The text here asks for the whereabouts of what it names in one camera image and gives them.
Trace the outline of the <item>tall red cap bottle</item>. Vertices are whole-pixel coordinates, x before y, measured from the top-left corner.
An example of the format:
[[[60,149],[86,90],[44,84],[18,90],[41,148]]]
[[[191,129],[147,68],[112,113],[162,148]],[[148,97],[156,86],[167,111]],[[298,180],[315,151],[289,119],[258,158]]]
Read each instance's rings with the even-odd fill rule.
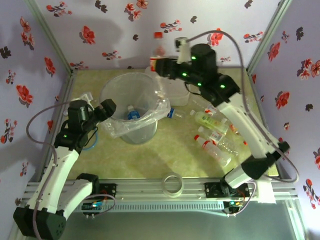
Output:
[[[156,71],[156,61],[157,59],[164,58],[167,53],[167,47],[164,41],[163,32],[155,32],[153,34],[153,45],[151,48],[151,55],[149,58],[149,66],[152,72]]]

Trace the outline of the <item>blue red cola bottle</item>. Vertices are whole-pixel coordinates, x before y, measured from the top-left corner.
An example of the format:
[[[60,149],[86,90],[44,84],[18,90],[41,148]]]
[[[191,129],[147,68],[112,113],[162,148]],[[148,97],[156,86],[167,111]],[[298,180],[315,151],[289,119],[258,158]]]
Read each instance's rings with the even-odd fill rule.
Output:
[[[169,119],[183,119],[185,116],[186,113],[183,110],[171,108],[166,117]]]

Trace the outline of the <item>clear bottle red white label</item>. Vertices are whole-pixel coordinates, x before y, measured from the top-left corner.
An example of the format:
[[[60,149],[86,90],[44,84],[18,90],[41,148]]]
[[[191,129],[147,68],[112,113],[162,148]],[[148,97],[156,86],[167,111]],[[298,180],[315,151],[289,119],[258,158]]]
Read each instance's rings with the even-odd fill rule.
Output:
[[[200,112],[206,113],[212,117],[223,118],[223,114],[215,108],[210,102],[204,99],[193,99],[191,103],[195,106]]]

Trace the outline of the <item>yellow green drink bottle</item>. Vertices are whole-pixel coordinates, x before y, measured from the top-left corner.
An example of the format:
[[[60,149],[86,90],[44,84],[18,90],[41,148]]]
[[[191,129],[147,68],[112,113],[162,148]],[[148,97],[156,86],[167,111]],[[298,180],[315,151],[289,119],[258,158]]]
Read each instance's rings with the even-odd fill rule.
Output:
[[[194,120],[198,124],[208,128],[208,129],[219,131],[222,134],[226,134],[229,129],[228,125],[213,118],[208,113],[191,110],[190,115],[194,117]]]

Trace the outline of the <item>white cap ribbed clear bottle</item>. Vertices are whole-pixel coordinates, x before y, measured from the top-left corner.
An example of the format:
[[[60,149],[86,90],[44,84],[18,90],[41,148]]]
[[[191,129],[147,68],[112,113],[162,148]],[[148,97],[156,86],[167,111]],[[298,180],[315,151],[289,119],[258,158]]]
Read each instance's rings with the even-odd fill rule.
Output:
[[[234,157],[238,156],[238,151],[234,142],[229,139],[225,134],[220,133],[217,130],[204,128],[200,126],[198,132],[203,134],[208,140],[216,145],[221,151],[228,153]]]

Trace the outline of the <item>red cap red label bottle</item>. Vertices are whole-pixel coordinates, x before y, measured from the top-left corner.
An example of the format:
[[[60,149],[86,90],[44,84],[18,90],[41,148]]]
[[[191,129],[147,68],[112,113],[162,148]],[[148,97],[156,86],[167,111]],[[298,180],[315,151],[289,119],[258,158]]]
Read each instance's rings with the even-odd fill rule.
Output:
[[[194,140],[222,167],[226,167],[232,160],[232,158],[226,152],[220,150],[210,140],[206,140],[205,138],[200,137],[198,134],[194,136]]]

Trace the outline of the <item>blue label water bottle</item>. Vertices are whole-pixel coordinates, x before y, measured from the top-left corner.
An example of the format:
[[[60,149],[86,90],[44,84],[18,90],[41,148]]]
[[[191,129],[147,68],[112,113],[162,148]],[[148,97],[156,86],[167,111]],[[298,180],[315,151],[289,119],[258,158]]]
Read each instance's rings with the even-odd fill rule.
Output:
[[[139,112],[132,105],[129,105],[127,107],[127,110],[128,110],[128,114],[127,114],[128,120],[137,120],[140,118]]]

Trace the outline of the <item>white translucent plastic container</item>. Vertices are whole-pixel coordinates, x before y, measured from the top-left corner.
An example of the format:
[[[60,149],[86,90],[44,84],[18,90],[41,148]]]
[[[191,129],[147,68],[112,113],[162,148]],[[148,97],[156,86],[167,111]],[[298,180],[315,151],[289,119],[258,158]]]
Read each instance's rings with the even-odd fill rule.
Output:
[[[171,106],[180,107],[187,105],[190,92],[186,89],[184,81],[181,79],[174,80],[160,77],[156,72],[151,71],[150,67],[147,67],[144,70],[144,73],[153,79],[160,80],[160,84],[166,97],[169,99]]]

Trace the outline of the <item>left circuit board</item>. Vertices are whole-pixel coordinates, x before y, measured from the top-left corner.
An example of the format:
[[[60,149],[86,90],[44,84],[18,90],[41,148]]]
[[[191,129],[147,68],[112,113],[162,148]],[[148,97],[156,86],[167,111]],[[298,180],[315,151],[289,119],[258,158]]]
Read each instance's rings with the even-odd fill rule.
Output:
[[[94,201],[94,202],[84,202],[81,205],[81,210],[83,212],[94,211],[98,212],[103,209],[105,203],[103,201]]]

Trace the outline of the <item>circuit board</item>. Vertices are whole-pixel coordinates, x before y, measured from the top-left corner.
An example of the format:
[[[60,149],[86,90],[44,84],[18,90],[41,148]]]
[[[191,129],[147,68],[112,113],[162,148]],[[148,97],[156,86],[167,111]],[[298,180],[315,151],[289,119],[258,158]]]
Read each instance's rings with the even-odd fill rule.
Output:
[[[84,202],[81,205],[81,210],[83,212],[94,211],[98,212],[103,209],[105,203],[103,201],[94,201],[94,202]]]
[[[224,201],[223,211],[227,214],[237,213],[244,206],[244,203],[244,201]]]

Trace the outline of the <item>clear tape roll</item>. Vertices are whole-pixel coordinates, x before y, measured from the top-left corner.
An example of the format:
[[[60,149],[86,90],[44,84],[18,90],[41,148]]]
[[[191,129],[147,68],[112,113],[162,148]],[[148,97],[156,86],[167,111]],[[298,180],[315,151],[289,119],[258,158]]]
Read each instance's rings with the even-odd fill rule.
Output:
[[[166,182],[168,179],[170,178],[175,178],[177,179],[178,183],[179,183],[179,188],[178,190],[174,190],[174,191],[169,191],[166,188]],[[168,174],[166,174],[162,180],[161,180],[161,189],[164,195],[166,195],[169,198],[177,198],[179,197],[182,193],[183,190],[185,188],[185,181],[183,180],[183,178],[181,177],[181,175],[179,175],[178,173],[175,172],[169,172]]]

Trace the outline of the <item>right circuit board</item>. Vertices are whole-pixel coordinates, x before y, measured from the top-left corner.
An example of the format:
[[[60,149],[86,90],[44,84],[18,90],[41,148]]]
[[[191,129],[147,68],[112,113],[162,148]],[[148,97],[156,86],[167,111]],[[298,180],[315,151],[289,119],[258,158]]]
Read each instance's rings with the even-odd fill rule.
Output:
[[[237,213],[244,206],[244,203],[244,201],[224,201],[223,211],[227,214]]]

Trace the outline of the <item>white foam pad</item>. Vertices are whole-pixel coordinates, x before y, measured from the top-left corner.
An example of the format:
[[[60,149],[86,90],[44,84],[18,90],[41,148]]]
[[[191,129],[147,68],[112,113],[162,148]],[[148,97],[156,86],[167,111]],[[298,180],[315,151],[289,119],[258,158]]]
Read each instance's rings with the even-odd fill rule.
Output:
[[[276,199],[269,179],[259,179],[257,184],[257,201],[262,204],[275,204]]]

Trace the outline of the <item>left aluminium side rail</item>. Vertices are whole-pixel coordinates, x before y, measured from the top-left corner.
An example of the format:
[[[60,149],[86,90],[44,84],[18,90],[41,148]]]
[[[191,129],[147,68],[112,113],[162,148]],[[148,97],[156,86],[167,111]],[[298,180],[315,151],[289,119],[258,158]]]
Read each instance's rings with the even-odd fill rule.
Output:
[[[67,75],[61,87],[61,91],[59,93],[59,101],[54,102],[54,105],[67,102],[70,99],[71,92],[73,90],[73,85],[74,85],[74,75],[73,74]],[[51,145],[54,144],[56,134],[62,125],[63,111],[66,109],[66,107],[67,107],[66,105],[56,106],[42,113],[37,117],[38,119],[39,117],[43,116],[45,113],[51,112],[52,116],[49,118],[49,120],[53,120],[52,130],[50,130],[50,132],[47,132],[44,139],[38,139],[38,141],[50,143]],[[52,157],[52,149],[50,148],[50,146],[45,144],[42,145],[41,156],[36,159],[37,162],[34,165],[35,172],[32,178],[29,180],[30,182],[39,182],[41,180],[42,175],[44,174],[45,168],[51,160],[51,157]]]

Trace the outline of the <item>right aluminium corner post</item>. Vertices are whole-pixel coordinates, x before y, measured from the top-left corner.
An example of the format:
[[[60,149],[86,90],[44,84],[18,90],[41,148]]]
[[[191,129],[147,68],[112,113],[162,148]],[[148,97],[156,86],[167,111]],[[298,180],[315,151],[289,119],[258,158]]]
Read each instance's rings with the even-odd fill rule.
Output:
[[[283,17],[285,16],[288,8],[290,7],[293,0],[281,0],[278,3],[275,13],[273,14],[264,34],[261,38],[260,43],[258,44],[256,50],[254,51],[253,56],[251,57],[249,64],[246,68],[246,72],[248,75],[253,73],[253,70],[259,63],[260,59],[263,56],[263,53],[267,49],[269,43],[272,40],[273,35],[275,34],[278,26],[280,25]]]

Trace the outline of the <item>aluminium corner post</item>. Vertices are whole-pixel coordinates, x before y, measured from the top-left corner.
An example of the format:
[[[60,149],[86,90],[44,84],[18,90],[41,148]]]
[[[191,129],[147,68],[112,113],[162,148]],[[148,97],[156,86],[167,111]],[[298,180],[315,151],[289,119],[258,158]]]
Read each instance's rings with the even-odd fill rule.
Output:
[[[35,17],[37,22],[39,23],[42,31],[46,35],[47,39],[51,43],[55,53],[58,55],[59,60],[63,64],[65,70],[67,71],[68,75],[71,76],[73,74],[73,70],[71,70],[68,61],[63,54],[62,49],[60,48],[53,32],[51,31],[44,15],[42,14],[40,8],[38,7],[35,0],[23,0],[26,6],[28,7],[29,11],[32,13],[32,15]]]
[[[263,56],[263,53],[267,49],[269,43],[272,40],[273,35],[275,34],[278,26],[280,25],[283,17],[285,16],[288,8],[290,7],[293,0],[281,0],[278,3],[275,13],[273,14],[264,34],[261,38],[260,43],[258,44],[256,50],[254,51],[253,56],[251,57],[249,64],[246,68],[246,72],[248,75],[253,73],[253,70],[259,63],[260,59]]]

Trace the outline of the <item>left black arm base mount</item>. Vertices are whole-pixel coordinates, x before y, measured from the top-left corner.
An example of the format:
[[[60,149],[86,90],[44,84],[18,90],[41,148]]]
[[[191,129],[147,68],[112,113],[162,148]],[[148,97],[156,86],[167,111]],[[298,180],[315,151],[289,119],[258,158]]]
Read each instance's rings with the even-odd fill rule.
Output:
[[[112,198],[105,195],[116,196],[117,193],[117,184],[115,183],[100,183],[99,184],[99,193],[103,196],[99,196],[100,200],[111,200]]]

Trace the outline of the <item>left aluminium corner post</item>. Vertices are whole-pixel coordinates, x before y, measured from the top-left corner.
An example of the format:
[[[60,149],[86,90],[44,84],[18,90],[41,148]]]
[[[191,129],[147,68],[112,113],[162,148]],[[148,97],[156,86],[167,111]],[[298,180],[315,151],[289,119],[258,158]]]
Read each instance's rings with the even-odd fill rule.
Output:
[[[38,7],[35,0],[23,0],[26,6],[28,7],[29,11],[32,13],[32,15],[35,17],[37,22],[39,23],[42,31],[46,35],[47,39],[51,43],[55,53],[58,55],[59,60],[63,64],[65,70],[67,71],[68,75],[71,76],[73,74],[73,70],[71,70],[68,61],[63,54],[62,49],[60,48],[53,32],[51,31],[44,15],[42,14],[40,8]]]

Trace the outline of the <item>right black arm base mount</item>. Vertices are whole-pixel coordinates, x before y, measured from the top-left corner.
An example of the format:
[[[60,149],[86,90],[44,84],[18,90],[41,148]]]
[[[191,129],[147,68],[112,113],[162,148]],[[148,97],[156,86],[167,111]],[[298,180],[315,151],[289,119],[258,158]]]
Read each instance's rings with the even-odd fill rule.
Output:
[[[223,193],[221,184],[219,182],[205,182],[204,192],[207,199],[225,197],[225,194]]]

